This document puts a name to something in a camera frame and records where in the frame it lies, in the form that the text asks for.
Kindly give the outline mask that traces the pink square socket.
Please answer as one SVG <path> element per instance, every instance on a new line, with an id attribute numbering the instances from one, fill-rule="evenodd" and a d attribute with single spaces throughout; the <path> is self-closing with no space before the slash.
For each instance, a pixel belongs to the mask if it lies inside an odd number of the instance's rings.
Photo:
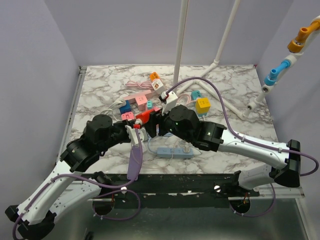
<path id="1" fill-rule="evenodd" d="M 135 120 L 135 115 L 133 112 L 129 111 L 129 112 L 125 112 L 121 114 L 121 119 L 123 121 L 131 121 L 131 120 Z"/>

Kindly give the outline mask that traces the dark blue cube socket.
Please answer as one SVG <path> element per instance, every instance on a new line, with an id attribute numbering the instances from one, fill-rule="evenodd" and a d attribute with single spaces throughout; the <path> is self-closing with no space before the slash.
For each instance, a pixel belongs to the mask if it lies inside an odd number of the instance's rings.
<path id="1" fill-rule="evenodd" d="M 131 108 L 131 105 L 130 105 L 130 102 L 128 100 L 125 100 L 125 105 L 124 106 L 121 106 L 119 108 L 119 111 L 120 111 L 120 114 L 125 114 L 125 113 L 128 113 L 128 112 L 131 112 L 132 111 L 132 108 Z"/>

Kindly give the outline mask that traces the purple power strip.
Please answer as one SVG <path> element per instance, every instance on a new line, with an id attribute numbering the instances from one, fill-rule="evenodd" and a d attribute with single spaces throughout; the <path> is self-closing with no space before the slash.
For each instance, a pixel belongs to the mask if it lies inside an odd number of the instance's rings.
<path id="1" fill-rule="evenodd" d="M 138 146 L 132 146 L 130 155 L 129 155 L 129 162 L 128 162 L 128 169 L 127 169 L 127 179 L 128 180 L 137 180 L 138 175 L 141 170 L 141 149 Z"/>

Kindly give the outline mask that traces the red cube socket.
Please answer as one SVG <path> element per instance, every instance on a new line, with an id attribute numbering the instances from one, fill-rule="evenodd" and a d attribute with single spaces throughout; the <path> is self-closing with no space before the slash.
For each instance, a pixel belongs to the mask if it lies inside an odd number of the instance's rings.
<path id="1" fill-rule="evenodd" d="M 146 110 L 142 113 L 139 113 L 135 116 L 136 120 L 141 120 L 143 124 L 147 123 L 150 119 L 150 114 L 154 112 L 153 109 Z"/>

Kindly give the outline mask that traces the light blue power strip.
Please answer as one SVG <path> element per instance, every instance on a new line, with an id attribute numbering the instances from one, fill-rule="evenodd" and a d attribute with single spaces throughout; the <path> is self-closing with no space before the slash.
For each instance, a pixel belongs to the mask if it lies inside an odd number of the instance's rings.
<path id="1" fill-rule="evenodd" d="M 191 159 L 195 156 L 191 149 L 185 152 L 182 147 L 158 147 L 156 154 L 159 158 L 166 159 Z"/>

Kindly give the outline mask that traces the pink long power strip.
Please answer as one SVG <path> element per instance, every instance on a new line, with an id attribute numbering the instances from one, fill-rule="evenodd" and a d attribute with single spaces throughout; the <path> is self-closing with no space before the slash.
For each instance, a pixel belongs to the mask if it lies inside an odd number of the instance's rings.
<path id="1" fill-rule="evenodd" d="M 123 97 L 123 99 L 128 101 L 130 104 L 136 103 L 139 111 L 145 111 L 148 100 L 154 95 L 155 92 L 148 89 Z"/>

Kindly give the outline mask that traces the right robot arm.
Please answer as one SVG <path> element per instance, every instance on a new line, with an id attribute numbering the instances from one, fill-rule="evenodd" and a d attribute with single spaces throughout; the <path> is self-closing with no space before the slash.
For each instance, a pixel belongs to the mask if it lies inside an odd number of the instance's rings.
<path id="1" fill-rule="evenodd" d="M 166 114 L 152 111 L 143 126 L 151 137 L 171 133 L 199 150 L 232 153 L 263 162 L 262 166 L 236 173 L 236 180 L 230 183 L 230 191 L 236 196 L 271 183 L 288 188 L 300 186 L 301 144 L 297 140 L 271 142 L 232 133 L 222 124 L 200 120 L 194 110 L 182 105 Z"/>

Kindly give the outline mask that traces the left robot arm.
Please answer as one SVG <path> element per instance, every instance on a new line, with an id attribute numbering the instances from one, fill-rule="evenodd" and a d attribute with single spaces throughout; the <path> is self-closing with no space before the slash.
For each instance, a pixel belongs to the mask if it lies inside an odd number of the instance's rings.
<path id="1" fill-rule="evenodd" d="M 111 147 L 137 139 L 139 133 L 133 126 L 134 120 L 113 123 L 105 114 L 87 121 L 81 137 L 67 144 L 60 160 L 37 190 L 24 202 L 5 210 L 14 222 L 13 239 L 42 240 L 68 208 L 92 197 L 107 197 L 111 189 L 121 189 L 122 185 L 82 175 Z"/>

